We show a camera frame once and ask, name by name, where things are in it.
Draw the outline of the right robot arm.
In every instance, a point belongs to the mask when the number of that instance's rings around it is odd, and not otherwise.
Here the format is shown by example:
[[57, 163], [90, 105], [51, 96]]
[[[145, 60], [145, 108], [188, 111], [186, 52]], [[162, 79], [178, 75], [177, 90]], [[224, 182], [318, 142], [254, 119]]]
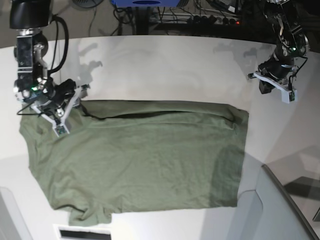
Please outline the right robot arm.
[[[13, 0], [9, 27], [17, 31], [14, 58], [17, 61], [17, 79], [13, 92], [23, 107], [17, 112], [25, 116], [39, 116], [52, 125], [57, 136], [69, 134], [68, 117], [81, 101], [81, 94], [89, 86], [78, 86], [72, 79], [56, 84], [52, 74], [64, 65], [69, 49], [69, 30], [65, 20], [52, 13], [51, 0]], [[48, 66], [43, 59], [48, 52], [48, 40], [43, 29], [55, 22], [62, 26], [65, 36], [63, 56], [58, 66]]]

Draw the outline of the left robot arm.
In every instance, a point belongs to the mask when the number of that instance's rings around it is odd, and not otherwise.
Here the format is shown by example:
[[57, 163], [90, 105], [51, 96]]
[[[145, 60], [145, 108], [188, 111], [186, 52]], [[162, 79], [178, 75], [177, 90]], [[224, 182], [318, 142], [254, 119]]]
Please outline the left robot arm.
[[299, 23], [299, 15], [292, 0], [265, 0], [263, 14], [272, 25], [276, 36], [276, 47], [269, 59], [258, 65], [256, 71], [247, 78], [259, 80], [259, 90], [269, 94], [281, 91], [284, 103], [298, 100], [294, 81], [308, 61], [309, 40]]

